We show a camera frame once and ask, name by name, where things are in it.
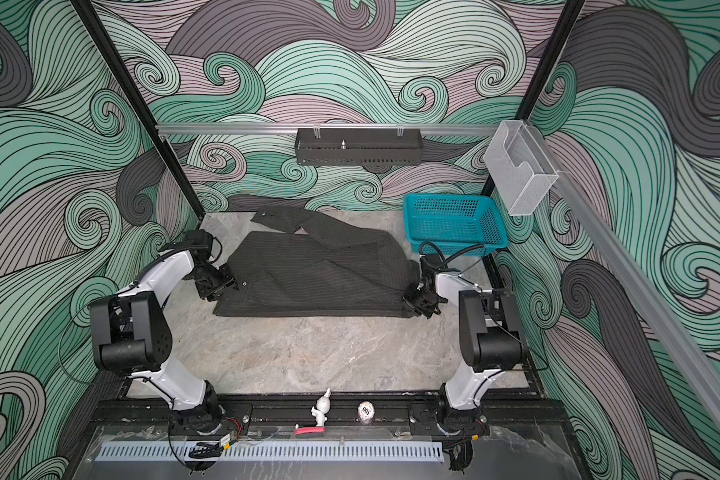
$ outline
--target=blue mesh basket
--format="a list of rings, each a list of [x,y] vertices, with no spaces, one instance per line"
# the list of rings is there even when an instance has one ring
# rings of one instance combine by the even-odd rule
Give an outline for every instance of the blue mesh basket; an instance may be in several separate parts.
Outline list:
[[[413,252],[430,241],[453,255],[466,246],[483,244],[469,256],[484,256],[507,246],[507,231],[494,201],[481,195],[408,194],[403,201],[405,235]],[[424,246],[425,254],[434,249]]]

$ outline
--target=transparent plastic box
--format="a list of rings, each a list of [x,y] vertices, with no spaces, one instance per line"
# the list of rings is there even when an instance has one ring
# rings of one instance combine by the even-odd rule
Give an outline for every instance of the transparent plastic box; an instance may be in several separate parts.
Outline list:
[[[483,159],[512,216],[532,215],[558,177],[541,132],[522,120],[502,120]]]

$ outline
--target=jacket sleeve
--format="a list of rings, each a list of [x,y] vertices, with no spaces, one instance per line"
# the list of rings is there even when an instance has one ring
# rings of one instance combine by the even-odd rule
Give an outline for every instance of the jacket sleeve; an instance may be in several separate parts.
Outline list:
[[[287,234],[293,234],[299,228],[303,228],[307,235],[331,249],[376,244],[391,238],[387,232],[382,230],[359,228],[321,212],[293,206],[265,206],[256,212],[251,222]]]

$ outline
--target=swirl wall pattern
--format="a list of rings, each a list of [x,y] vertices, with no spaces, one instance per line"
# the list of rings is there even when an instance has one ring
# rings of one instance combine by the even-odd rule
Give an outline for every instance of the swirl wall pattern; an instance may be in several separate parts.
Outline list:
[[[563,3],[94,0],[159,122],[309,124],[512,118]],[[180,160],[209,211],[397,210],[408,192],[479,193],[488,174],[486,138],[428,138],[424,161],[436,166],[368,170],[298,166],[294,140],[172,137],[190,146]],[[126,180],[134,191],[154,184],[137,168]],[[137,218],[154,206],[140,197],[129,208]]]
[[[140,72],[170,91],[170,65]],[[68,0],[0,2],[0,480],[61,478],[116,389],[67,379],[62,331],[196,222],[115,85]],[[88,324],[84,311],[61,345],[84,380]]]
[[[531,121],[720,372],[720,2],[626,4],[585,10]],[[594,476],[720,478],[720,433],[565,199],[504,221],[499,270]]]

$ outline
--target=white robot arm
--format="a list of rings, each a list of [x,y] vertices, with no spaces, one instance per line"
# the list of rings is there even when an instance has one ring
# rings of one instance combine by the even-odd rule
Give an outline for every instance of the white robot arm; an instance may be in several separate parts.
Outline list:
[[[502,290],[468,282],[459,272],[439,264],[436,256],[427,257],[422,256],[422,284],[416,290],[409,289],[404,298],[409,307],[426,316],[438,312],[440,302],[458,305],[462,362],[442,393],[451,410],[479,408],[491,383],[520,363],[528,350],[504,328],[486,323],[492,320],[498,324],[504,319]]]
[[[208,432],[221,419],[216,393],[171,355],[173,337],[162,307],[182,279],[194,279],[200,297],[208,300],[236,288],[226,265],[217,269],[209,262],[212,242],[203,230],[189,232],[185,241],[165,245],[133,283],[90,306],[96,366],[140,379],[180,418]]]

